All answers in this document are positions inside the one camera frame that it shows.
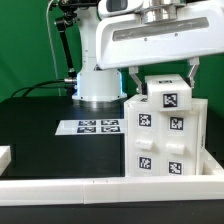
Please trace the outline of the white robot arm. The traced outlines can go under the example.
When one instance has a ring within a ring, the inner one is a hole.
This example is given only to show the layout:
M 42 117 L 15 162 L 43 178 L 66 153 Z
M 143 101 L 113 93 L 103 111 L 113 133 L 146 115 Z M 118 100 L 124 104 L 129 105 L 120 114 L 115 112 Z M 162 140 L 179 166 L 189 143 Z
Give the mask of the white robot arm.
M 224 52 L 224 0 L 93 0 L 77 14 L 84 101 L 120 97 L 118 69 L 186 60 L 192 80 L 200 57 Z

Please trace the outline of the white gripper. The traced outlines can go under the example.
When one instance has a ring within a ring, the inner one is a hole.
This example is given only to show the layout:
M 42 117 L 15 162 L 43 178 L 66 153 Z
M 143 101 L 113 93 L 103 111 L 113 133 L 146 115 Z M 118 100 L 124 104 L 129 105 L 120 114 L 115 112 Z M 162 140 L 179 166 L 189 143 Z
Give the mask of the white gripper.
M 137 93 L 147 83 L 137 66 L 189 59 L 191 88 L 200 56 L 224 52 L 224 0 L 100 0 L 96 60 L 101 69 L 129 67 Z

